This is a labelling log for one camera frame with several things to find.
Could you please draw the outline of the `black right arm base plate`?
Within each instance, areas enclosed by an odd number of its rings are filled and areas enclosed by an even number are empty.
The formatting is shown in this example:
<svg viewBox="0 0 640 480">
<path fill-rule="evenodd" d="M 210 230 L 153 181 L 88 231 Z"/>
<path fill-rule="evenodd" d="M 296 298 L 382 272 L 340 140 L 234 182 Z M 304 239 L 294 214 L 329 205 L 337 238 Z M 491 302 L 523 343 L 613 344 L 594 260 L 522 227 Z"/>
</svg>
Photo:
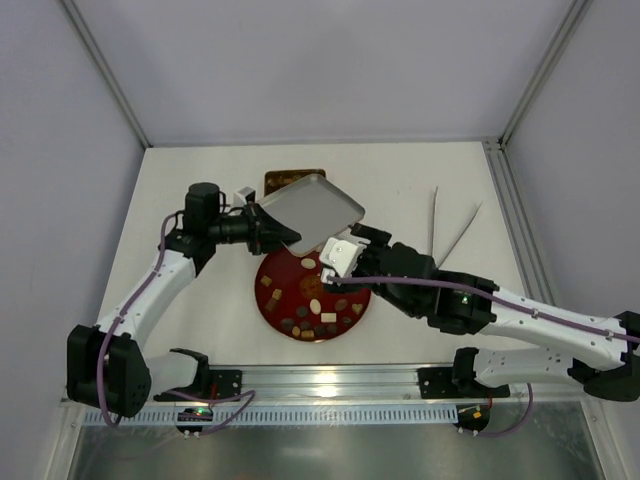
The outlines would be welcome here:
<svg viewBox="0 0 640 480">
<path fill-rule="evenodd" d="M 417 378 L 422 399 L 503 399 L 511 395 L 507 385 L 484 386 L 472 374 L 461 373 L 452 366 L 419 368 Z"/>
</svg>

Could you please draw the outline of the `silver metal tweezers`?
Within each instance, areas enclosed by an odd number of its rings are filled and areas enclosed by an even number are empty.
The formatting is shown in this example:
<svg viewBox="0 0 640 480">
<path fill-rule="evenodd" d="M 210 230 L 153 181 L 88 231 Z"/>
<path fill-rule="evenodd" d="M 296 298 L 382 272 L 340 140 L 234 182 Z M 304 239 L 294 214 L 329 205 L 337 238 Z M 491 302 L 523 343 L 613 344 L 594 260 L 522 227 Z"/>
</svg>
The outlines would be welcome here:
<svg viewBox="0 0 640 480">
<path fill-rule="evenodd" d="M 431 206 L 430 206 L 430 214 L 429 214 L 429 235 L 428 235 L 428 254 L 433 257 L 436 261 L 436 265 L 441 267 L 453 253 L 455 248 L 458 246 L 460 241 L 464 238 L 465 234 L 473 225 L 475 219 L 477 218 L 479 212 L 481 211 L 483 203 L 480 202 L 477 204 L 472 211 L 472 213 L 468 216 L 466 222 L 456 234 L 452 242 L 446 247 L 444 253 L 439 257 L 436 256 L 436 233 L 437 233 L 437 218 L 438 218 L 438 195 L 439 195 L 439 187 L 436 186 L 432 192 L 431 196 Z"/>
</svg>

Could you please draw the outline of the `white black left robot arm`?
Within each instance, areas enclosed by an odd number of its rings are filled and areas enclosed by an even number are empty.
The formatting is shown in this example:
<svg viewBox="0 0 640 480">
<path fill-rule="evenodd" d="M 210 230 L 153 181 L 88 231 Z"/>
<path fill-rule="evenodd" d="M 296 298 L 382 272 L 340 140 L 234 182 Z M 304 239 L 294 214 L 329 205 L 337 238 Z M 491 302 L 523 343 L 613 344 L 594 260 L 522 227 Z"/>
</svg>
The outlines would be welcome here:
<svg viewBox="0 0 640 480">
<path fill-rule="evenodd" d="M 243 243 L 251 254 L 262 255 L 301 240 L 254 200 L 227 210 L 225 199 L 213 183 L 191 185 L 183 209 L 163 220 L 158 253 L 129 297 L 95 325 L 78 325 L 69 334 L 67 396 L 99 409 L 108 426 L 135 416 L 151 397 L 208 391 L 206 355 L 174 348 L 146 359 L 143 347 L 218 246 Z"/>
</svg>

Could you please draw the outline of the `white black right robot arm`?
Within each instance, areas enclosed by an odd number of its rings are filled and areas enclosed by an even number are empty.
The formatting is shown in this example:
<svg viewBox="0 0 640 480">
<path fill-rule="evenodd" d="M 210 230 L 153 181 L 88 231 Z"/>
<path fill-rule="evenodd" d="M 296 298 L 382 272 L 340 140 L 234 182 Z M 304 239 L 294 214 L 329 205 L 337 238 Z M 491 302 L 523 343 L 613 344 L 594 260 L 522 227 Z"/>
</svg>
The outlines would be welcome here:
<svg viewBox="0 0 640 480">
<path fill-rule="evenodd" d="M 595 398 L 639 398 L 639 316 L 576 313 L 512 293 L 473 274 L 439 269 L 434 259 L 388 232 L 355 224 L 365 241 L 351 279 L 403 314 L 451 335 L 512 338 L 528 348 L 457 350 L 452 381 L 472 396 L 509 383 L 579 385 Z"/>
</svg>

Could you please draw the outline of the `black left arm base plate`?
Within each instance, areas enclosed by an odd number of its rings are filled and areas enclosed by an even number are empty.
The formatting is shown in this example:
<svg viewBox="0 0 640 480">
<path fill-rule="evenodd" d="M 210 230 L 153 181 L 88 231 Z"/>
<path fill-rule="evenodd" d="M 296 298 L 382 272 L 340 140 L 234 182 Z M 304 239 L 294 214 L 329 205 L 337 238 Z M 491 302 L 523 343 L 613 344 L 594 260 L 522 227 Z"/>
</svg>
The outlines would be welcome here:
<svg viewBox="0 0 640 480">
<path fill-rule="evenodd" d="M 206 369 L 196 374 L 191 385 L 175 388 L 181 395 L 164 392 L 153 399 L 158 402 L 179 401 L 186 400 L 184 395 L 187 395 L 194 397 L 195 401 L 225 400 L 238 396 L 241 388 L 241 370 Z"/>
</svg>

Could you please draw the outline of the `silver tin lid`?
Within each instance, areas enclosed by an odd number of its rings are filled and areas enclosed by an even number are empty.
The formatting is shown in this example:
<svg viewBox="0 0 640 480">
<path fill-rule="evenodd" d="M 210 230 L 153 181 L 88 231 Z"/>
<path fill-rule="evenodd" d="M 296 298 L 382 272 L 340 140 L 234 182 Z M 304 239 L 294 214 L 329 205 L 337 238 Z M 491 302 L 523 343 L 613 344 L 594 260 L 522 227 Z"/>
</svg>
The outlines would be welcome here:
<svg viewBox="0 0 640 480">
<path fill-rule="evenodd" d="M 304 256 L 329 237 L 345 231 L 365 216 L 365 208 L 319 174 L 305 176 L 258 201 L 262 209 L 301 235 L 287 249 Z"/>
</svg>

